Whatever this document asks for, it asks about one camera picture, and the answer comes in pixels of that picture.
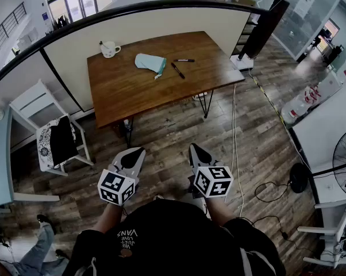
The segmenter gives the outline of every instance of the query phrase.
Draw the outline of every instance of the pen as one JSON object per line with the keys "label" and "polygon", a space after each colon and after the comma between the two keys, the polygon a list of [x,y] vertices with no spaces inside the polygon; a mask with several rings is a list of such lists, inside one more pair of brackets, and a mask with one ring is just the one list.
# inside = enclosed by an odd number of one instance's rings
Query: pen
{"label": "pen", "polygon": [[194,59],[175,59],[175,62],[195,62]]}
{"label": "pen", "polygon": [[182,79],[184,79],[184,75],[179,71],[179,69],[177,68],[177,66],[175,66],[175,64],[172,62],[171,65],[173,66],[173,68],[177,71],[177,73],[180,75],[180,77]]}

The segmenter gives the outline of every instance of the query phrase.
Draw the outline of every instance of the black t-shirt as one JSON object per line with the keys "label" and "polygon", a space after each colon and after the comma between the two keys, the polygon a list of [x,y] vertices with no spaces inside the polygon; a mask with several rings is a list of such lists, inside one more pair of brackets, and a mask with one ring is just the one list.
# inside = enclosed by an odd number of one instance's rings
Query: black t-shirt
{"label": "black t-shirt", "polygon": [[[272,241],[243,219],[224,228],[209,220],[197,206],[156,200],[127,216],[106,234],[83,231],[63,273],[74,276],[95,258],[97,275],[192,272],[234,272],[285,275]],[[92,267],[84,275],[92,275]]]}

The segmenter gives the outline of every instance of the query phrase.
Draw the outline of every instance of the white paper sign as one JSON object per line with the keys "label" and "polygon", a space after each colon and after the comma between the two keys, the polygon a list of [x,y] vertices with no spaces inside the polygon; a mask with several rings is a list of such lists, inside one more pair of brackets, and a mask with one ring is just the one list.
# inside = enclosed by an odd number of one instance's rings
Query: white paper sign
{"label": "white paper sign", "polygon": [[296,12],[302,19],[305,18],[306,14],[309,12],[314,0],[298,0],[297,5],[294,8]]}

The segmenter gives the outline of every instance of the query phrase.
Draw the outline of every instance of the white chair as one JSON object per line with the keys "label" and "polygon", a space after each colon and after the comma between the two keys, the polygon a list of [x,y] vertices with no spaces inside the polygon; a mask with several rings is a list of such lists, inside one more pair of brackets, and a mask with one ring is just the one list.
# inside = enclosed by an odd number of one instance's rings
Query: white chair
{"label": "white chair", "polygon": [[[32,120],[30,120],[30,117],[33,116],[34,114],[38,113],[39,111],[43,110],[47,106],[54,104],[63,114],[61,118],[63,117],[68,117],[70,119],[70,122],[74,124],[81,133],[81,138],[82,138],[82,145],[78,146],[76,148],[77,151],[81,150],[82,148],[85,150],[86,158],[83,158],[80,155],[75,155],[69,159],[66,159],[59,163],[60,171],[55,170],[54,167],[50,167],[48,164],[44,163],[44,159],[41,158],[40,153],[39,153],[39,138],[41,132],[45,128],[49,128],[49,122],[47,125],[43,127],[39,127],[36,125]],[[39,164],[40,164],[40,169],[42,171],[47,171],[50,173],[54,174],[59,174],[62,176],[68,176],[68,174],[64,171],[64,163],[70,159],[78,159],[81,162],[87,163],[89,165],[93,165],[94,163],[90,160],[90,155],[89,151],[87,150],[86,146],[86,141],[85,141],[85,135],[84,135],[84,129],[69,115],[64,111],[64,109],[59,105],[57,100],[54,98],[54,96],[51,94],[51,92],[47,89],[47,87],[42,83],[41,80],[38,81],[37,84],[32,86],[29,90],[26,92],[22,93],[19,97],[17,97],[14,101],[10,103],[10,107],[20,116],[22,117],[32,128],[35,129],[36,133],[36,140],[37,140],[37,148],[38,148],[38,156],[39,156]],[[66,132],[67,134],[70,134],[72,126],[70,125],[70,130],[69,132]]]}
{"label": "white chair", "polygon": [[305,227],[297,228],[300,232],[320,233],[321,240],[325,241],[325,249],[321,253],[320,260],[304,257],[305,262],[329,266],[336,268],[338,264],[346,264],[346,258],[341,258],[341,240],[346,226],[346,200],[327,202],[315,205],[315,209],[321,209],[324,227]]}

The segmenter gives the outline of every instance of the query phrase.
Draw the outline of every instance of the white mug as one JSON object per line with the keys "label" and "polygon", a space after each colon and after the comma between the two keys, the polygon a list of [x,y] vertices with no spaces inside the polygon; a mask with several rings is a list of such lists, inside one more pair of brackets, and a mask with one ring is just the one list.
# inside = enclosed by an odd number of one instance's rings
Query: white mug
{"label": "white mug", "polygon": [[116,46],[116,44],[112,41],[108,41],[108,42],[102,42],[100,41],[100,49],[103,53],[103,56],[105,58],[112,58],[114,55],[116,55],[116,53],[118,53],[121,50],[121,46]]}

